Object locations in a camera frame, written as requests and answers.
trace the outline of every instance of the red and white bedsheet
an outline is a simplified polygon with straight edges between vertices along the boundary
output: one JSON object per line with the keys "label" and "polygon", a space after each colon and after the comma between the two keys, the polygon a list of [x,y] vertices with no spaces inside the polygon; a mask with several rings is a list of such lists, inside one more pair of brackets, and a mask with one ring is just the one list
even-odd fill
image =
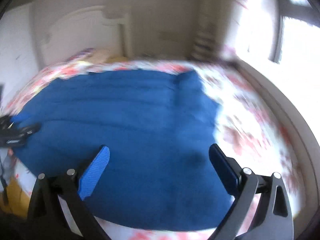
{"label": "red and white bedsheet", "polygon": [[[233,67],[222,64],[204,64],[185,61],[130,61],[104,65],[91,65],[83,57],[92,53],[89,49],[73,56],[67,62],[41,70],[5,108],[7,114],[17,114],[23,106],[55,78],[68,79],[89,72],[116,70],[156,70],[177,74],[194,69],[202,78],[204,92],[222,105],[216,119],[216,141],[223,152],[242,167],[250,167],[256,174],[270,176],[281,173],[289,195],[292,215],[295,217],[305,204],[302,174],[284,126],[266,106],[253,87]],[[22,189],[31,195],[36,177],[17,160],[15,176]],[[247,218],[239,231],[245,232],[255,213],[258,201],[255,196]],[[66,218],[73,231],[77,227],[62,202]],[[115,225],[97,218],[113,240],[203,240],[214,229],[198,232],[145,231]]]}

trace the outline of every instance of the beige wall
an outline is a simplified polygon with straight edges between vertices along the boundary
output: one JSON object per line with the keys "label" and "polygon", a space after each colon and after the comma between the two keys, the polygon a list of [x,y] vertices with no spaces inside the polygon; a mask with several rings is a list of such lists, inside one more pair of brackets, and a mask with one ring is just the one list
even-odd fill
{"label": "beige wall", "polygon": [[136,55],[181,56],[190,52],[199,0],[36,0],[34,28],[37,43],[45,38],[48,27],[59,18],[74,10],[95,5],[132,7]]}

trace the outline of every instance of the bed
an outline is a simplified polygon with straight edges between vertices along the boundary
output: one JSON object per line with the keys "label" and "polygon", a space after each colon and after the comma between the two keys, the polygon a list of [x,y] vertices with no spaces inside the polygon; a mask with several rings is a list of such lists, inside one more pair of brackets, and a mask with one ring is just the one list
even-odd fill
{"label": "bed", "polygon": [[[201,78],[204,93],[222,106],[216,118],[216,131],[213,135],[219,147],[227,156],[235,158],[242,167],[250,167],[257,174],[270,176],[275,171],[281,173],[289,195],[292,215],[299,216],[306,205],[304,181],[286,127],[276,119],[264,100],[236,68],[224,62],[198,63],[152,58],[128,61],[124,56],[134,58],[130,14],[113,12],[111,14],[116,16],[109,21],[110,19],[106,19],[102,14],[103,9],[104,7],[94,7],[78,10],[60,19],[49,29],[49,38],[44,40],[41,47],[44,62],[49,66],[42,69],[13,98],[6,106],[5,113],[18,114],[26,103],[57,78],[67,80],[78,75],[118,70],[142,69],[173,75],[194,70]],[[76,29],[78,34],[88,26],[94,28],[95,24],[101,25],[101,28],[98,33],[89,31],[90,35],[86,38],[88,42],[72,42],[71,46],[68,41],[64,41],[62,46],[61,39],[65,33],[60,30],[67,30],[64,27],[74,23],[78,28],[73,30]],[[102,33],[108,34],[104,36],[105,39],[97,41],[96,37],[103,37]],[[93,64],[88,61],[96,52],[95,49],[83,50],[90,46],[108,47],[110,54],[115,55],[112,63]],[[23,191],[30,196],[36,176],[20,160],[16,161],[15,178]],[[239,234],[248,229],[258,201],[257,195]],[[61,205],[69,226],[79,233],[63,200]],[[214,231],[214,228],[196,232],[141,230],[99,218],[97,220],[112,239],[207,239]]]}

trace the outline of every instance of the black mechanical device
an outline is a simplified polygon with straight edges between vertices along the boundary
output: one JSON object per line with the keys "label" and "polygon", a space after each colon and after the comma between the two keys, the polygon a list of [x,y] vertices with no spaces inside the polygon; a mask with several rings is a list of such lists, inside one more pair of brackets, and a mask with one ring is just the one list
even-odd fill
{"label": "black mechanical device", "polygon": [[[293,221],[288,196],[281,175],[256,175],[241,168],[233,158],[226,157],[217,144],[209,149],[209,158],[227,192],[235,197],[209,240],[292,240]],[[110,240],[78,195],[78,181],[84,169],[70,169],[57,177],[40,174],[28,210],[29,240],[86,239]],[[236,236],[255,194],[260,202],[247,233]],[[63,215],[58,195],[68,204],[83,236],[73,233]]]}

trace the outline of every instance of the blue gripper pad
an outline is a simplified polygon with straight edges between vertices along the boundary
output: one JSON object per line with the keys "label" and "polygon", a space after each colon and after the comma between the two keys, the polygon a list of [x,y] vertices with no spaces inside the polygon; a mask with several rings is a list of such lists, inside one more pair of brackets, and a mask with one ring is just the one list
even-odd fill
{"label": "blue gripper pad", "polygon": [[110,151],[107,146],[103,146],[89,167],[84,171],[79,179],[78,194],[81,200],[91,196],[96,187],[104,169],[110,160]]}

